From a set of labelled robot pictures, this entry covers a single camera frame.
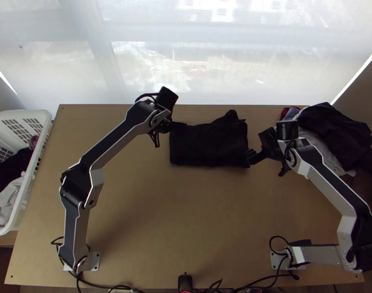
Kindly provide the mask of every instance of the sheer curtain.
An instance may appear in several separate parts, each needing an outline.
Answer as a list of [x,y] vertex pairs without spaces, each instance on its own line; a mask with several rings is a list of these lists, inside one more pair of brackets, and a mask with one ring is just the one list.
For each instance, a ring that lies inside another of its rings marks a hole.
[[0,71],[28,108],[332,101],[372,53],[372,0],[0,0]]

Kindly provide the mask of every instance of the laundry basket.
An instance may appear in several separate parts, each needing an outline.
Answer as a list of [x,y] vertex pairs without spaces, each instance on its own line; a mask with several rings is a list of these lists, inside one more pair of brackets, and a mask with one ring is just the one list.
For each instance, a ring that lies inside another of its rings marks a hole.
[[38,134],[39,140],[25,172],[20,191],[16,197],[8,223],[0,226],[0,235],[18,230],[25,210],[32,183],[41,155],[51,129],[51,114],[46,110],[13,110],[0,112],[0,162],[28,147],[31,136]]

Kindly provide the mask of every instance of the wooden table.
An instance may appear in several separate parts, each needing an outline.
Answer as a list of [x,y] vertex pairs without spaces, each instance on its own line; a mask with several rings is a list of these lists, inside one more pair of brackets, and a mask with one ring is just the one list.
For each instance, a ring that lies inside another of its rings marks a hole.
[[[75,287],[50,241],[63,235],[58,194],[61,173],[117,126],[128,105],[62,105],[47,142],[9,265],[6,283]],[[174,120],[208,123],[235,109],[248,124],[249,146],[274,125],[283,106],[178,105]],[[168,135],[155,149],[147,135],[126,146],[105,168],[105,184],[91,211],[87,243],[101,252],[100,269],[84,278],[141,289],[176,288],[178,275],[197,288],[223,278],[239,287],[275,274],[268,240],[337,243],[340,214],[316,187],[281,164],[264,160],[250,169],[178,167],[169,162]],[[276,249],[283,244],[274,243]],[[299,281],[277,286],[362,282],[342,268],[312,264]]]

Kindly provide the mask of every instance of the wall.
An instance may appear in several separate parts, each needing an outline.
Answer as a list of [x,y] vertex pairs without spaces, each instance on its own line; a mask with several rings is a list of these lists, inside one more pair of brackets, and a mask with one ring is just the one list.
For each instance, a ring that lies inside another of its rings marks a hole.
[[372,131],[372,61],[333,105],[346,116],[367,123]]
[[26,109],[26,106],[0,77],[0,111],[15,109]]

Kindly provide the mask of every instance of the white cloth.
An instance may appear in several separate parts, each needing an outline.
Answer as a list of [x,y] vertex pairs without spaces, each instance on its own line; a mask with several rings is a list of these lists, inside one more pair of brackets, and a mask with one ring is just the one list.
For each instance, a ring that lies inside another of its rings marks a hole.
[[23,183],[24,174],[25,172],[22,172],[21,177],[10,182],[8,186],[0,192],[0,225],[5,226],[9,221],[16,197]]

